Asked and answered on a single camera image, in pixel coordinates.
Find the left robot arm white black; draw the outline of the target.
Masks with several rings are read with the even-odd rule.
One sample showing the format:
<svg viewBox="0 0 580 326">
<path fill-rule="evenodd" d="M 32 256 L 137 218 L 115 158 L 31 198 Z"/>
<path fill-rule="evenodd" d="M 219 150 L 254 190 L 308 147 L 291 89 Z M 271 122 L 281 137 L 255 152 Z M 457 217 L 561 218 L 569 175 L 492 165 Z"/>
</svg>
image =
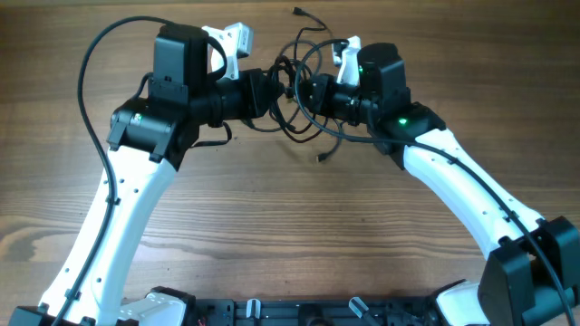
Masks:
<svg viewBox="0 0 580 326">
<path fill-rule="evenodd" d="M 164 287 L 124 303 L 123 287 L 154 207 L 201 126 L 266 114 L 280 96 L 258 69 L 240 71 L 253 30 L 163 21 L 153 69 L 111 116 L 101 183 L 63 268 L 35 306 L 15 308 L 13 325 L 193 325 L 193 295 Z"/>
</svg>

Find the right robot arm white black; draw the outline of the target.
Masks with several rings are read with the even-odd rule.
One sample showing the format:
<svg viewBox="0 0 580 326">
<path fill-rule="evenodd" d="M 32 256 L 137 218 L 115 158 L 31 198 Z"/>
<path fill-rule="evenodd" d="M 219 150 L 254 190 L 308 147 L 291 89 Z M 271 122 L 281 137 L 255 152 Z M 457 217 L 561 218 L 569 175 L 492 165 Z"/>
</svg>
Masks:
<svg viewBox="0 0 580 326">
<path fill-rule="evenodd" d="M 391 43 L 332 41 L 336 75 L 299 63 L 295 100 L 309 120 L 365 125 L 364 141 L 425 184 L 475 239 L 481 279 L 439 290 L 433 325 L 540 325 L 571 317 L 579 304 L 579 233 L 564 217 L 546 220 L 511 196 L 461 147 L 445 122 L 415 102 Z"/>
</svg>

